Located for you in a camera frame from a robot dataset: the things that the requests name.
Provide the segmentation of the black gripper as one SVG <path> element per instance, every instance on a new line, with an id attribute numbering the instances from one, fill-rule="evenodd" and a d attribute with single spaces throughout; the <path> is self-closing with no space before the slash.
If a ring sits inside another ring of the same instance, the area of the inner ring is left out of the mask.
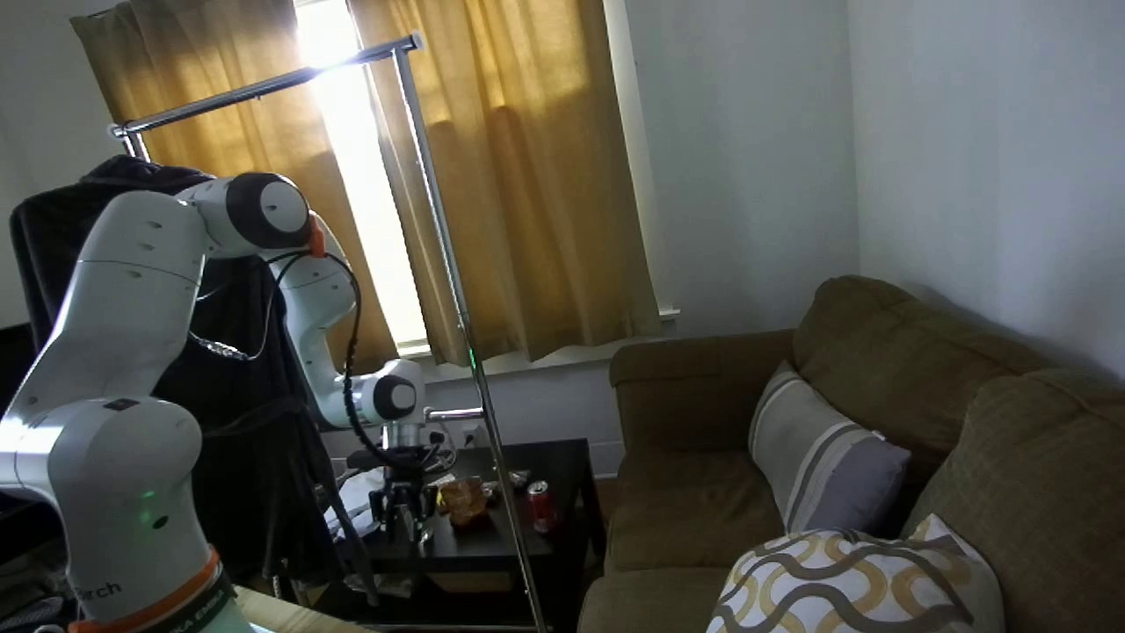
<path id="1" fill-rule="evenodd" d="M 435 455 L 428 447 L 391 447 L 375 455 L 385 470 L 385 488 L 375 504 L 385 515 L 411 510 L 422 517 L 428 510 L 428 479 L 435 474 Z"/>

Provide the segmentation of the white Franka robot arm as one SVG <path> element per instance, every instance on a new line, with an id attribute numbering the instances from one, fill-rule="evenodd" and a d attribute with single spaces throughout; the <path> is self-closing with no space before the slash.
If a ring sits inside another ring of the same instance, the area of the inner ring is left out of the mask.
<path id="1" fill-rule="evenodd" d="M 256 633 L 193 504 L 202 408 L 170 385 L 193 345 L 204 272 L 263 265 L 284 304 L 298 396 L 325 423 L 425 414 L 414 363 L 333 363 L 327 326 L 360 304 L 325 218 L 293 179 L 244 174 L 181 195 L 127 189 L 91 220 L 54 331 L 0 417 L 0 482 L 46 501 L 82 605 L 67 633 Z"/>

